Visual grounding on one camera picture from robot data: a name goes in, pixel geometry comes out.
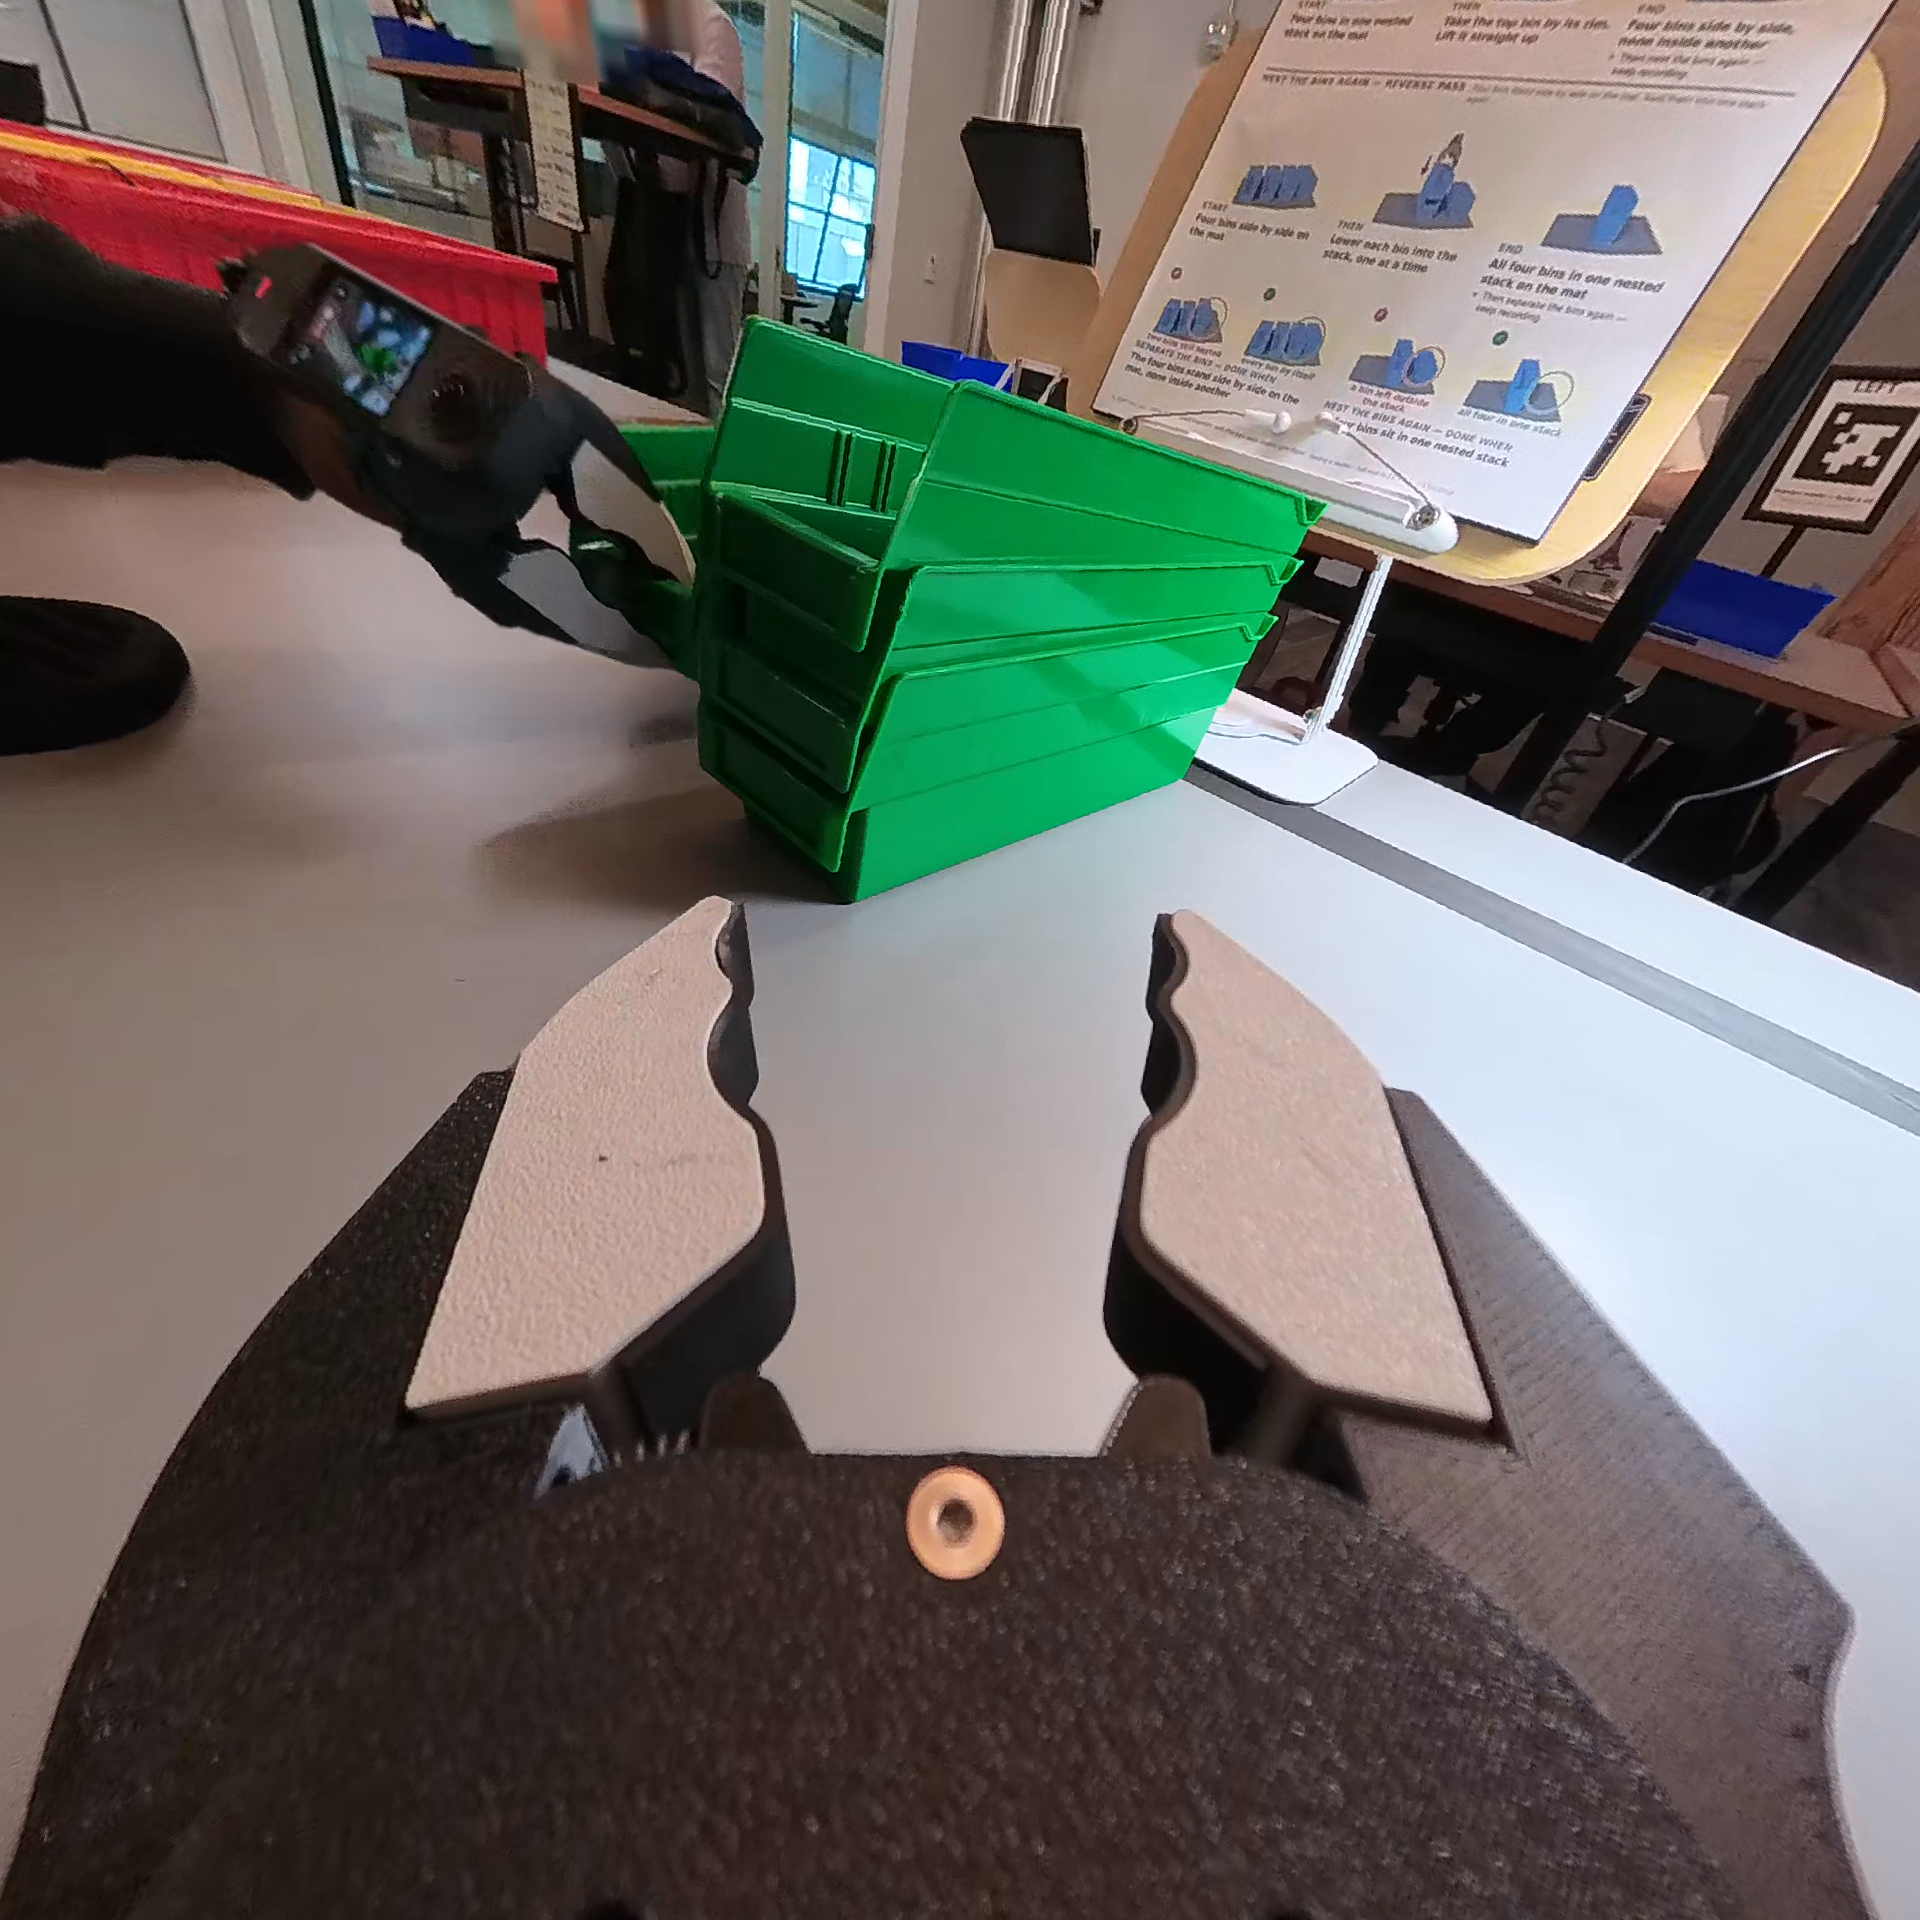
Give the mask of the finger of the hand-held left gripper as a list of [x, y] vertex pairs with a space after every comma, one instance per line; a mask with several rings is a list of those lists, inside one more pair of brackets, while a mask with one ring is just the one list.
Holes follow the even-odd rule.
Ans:
[[697, 568], [683, 531], [650, 487], [629, 449], [610, 458], [585, 441], [574, 454], [574, 498], [589, 527], [633, 543], [659, 579], [694, 585]]
[[558, 628], [581, 652], [619, 666], [678, 670], [657, 640], [593, 595], [572, 556], [559, 550], [515, 556], [500, 584], [517, 607]]

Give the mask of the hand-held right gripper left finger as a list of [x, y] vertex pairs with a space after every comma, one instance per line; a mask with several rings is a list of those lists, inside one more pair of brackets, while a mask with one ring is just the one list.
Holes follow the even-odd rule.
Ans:
[[522, 1049], [404, 1410], [579, 1404], [614, 1451], [693, 1434], [798, 1299], [756, 1083], [746, 910], [708, 897]]

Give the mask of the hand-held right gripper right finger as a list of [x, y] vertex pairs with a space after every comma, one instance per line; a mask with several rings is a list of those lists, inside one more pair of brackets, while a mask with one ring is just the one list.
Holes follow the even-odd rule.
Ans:
[[1157, 919], [1143, 1121], [1102, 1324], [1186, 1386], [1213, 1457], [1295, 1457], [1338, 1412], [1498, 1434], [1385, 1082], [1281, 971], [1193, 910]]

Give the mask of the person's left hand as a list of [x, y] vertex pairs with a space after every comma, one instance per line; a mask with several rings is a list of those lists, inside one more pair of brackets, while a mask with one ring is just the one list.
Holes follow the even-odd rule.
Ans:
[[390, 531], [401, 529], [393, 505], [369, 489], [354, 449], [337, 417], [309, 400], [278, 395], [273, 403], [273, 418], [278, 444], [305, 481], [311, 483], [311, 489], [331, 496], [365, 521]]

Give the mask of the red plastic bin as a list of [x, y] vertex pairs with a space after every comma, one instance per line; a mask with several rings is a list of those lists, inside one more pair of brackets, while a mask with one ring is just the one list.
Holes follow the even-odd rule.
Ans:
[[262, 177], [4, 123], [2, 200], [114, 266], [209, 290], [226, 262], [313, 248], [482, 331], [503, 353], [546, 361], [543, 297], [558, 284], [550, 267]]

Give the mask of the brown wooden table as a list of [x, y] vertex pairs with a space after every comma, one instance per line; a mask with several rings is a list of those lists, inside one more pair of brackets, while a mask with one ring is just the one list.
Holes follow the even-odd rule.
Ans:
[[[401, 84], [423, 92], [436, 108], [465, 108], [490, 112], [508, 108], [524, 108], [526, 75], [509, 66], [470, 66], [470, 64], [431, 64], [372, 58], [365, 62], [369, 74], [397, 80]], [[567, 96], [574, 108], [574, 129], [583, 137], [595, 137], [603, 144], [646, 148], [661, 155], [682, 161], [718, 161], [738, 177], [756, 172], [756, 158], [747, 148], [730, 146], [705, 129], [629, 103], [599, 87], [567, 84]]]
[[1774, 919], [1915, 783], [1893, 656], [1803, 631], [1775, 659], [1652, 627], [1603, 680], [1610, 608], [1553, 580], [1391, 571], [1327, 718], [1398, 769], [1500, 804], [1562, 699], [1575, 731], [1508, 808], [1750, 919]]

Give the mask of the white board stand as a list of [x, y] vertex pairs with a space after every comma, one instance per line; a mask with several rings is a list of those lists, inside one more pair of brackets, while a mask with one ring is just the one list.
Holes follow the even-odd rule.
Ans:
[[1203, 736], [1193, 767], [1282, 804], [1319, 810], [1378, 769], [1378, 755], [1338, 729], [1356, 682], [1364, 642], [1395, 558], [1372, 554], [1359, 571], [1359, 596], [1338, 639], [1326, 698], [1310, 714], [1294, 714], [1236, 691]]

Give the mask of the black monitor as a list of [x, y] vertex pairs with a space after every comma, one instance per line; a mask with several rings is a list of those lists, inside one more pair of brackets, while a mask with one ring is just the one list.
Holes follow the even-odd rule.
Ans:
[[977, 114], [962, 127], [961, 144], [991, 252], [1098, 264], [1082, 129]]

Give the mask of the clear page holder bar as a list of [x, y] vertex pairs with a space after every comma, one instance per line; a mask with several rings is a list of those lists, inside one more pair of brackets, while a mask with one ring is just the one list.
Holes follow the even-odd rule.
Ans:
[[1197, 408], [1130, 414], [1121, 430], [1319, 502], [1323, 523], [1367, 544], [1412, 556], [1446, 556], [1459, 544], [1452, 512], [1334, 414]]

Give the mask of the black and white marker poster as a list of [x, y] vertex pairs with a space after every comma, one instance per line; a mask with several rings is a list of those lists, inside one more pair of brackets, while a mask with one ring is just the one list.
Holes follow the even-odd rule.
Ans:
[[1743, 507], [1743, 521], [1868, 537], [1918, 464], [1918, 368], [1829, 368]]

